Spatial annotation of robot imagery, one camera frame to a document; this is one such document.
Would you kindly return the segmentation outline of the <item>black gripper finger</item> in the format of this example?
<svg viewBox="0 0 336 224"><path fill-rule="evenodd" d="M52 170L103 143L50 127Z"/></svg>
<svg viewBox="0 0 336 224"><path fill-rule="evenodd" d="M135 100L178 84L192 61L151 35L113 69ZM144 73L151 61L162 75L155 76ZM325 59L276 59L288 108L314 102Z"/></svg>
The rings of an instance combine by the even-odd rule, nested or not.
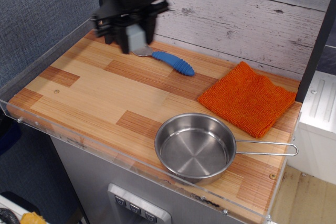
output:
<svg viewBox="0 0 336 224"><path fill-rule="evenodd" d="M128 54L130 50L128 43L127 26L115 27L115 39L117 44L120 46L122 53Z"/></svg>
<svg viewBox="0 0 336 224"><path fill-rule="evenodd" d="M145 40L149 45L153 41L155 26L156 26L157 14L143 14L141 16L141 27L145 32Z"/></svg>

